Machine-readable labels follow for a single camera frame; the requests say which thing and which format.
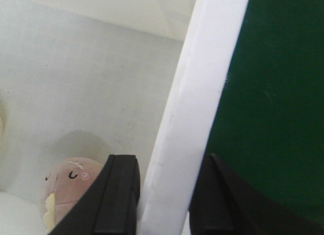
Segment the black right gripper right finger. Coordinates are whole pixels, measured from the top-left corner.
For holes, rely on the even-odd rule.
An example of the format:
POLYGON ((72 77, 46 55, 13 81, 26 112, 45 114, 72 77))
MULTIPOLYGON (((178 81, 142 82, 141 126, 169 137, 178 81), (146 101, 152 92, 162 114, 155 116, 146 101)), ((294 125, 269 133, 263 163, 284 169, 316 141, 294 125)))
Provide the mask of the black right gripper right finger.
POLYGON ((189 206, 191 234, 323 234, 256 191, 216 154, 205 154, 189 206))

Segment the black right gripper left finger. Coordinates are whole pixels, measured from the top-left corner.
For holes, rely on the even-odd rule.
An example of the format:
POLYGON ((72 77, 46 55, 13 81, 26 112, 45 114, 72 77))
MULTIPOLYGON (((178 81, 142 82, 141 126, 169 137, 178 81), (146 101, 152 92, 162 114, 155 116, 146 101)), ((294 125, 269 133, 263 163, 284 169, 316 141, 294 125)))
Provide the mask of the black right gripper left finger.
POLYGON ((137 158, 111 154, 94 183, 51 234, 136 234, 139 197, 137 158))

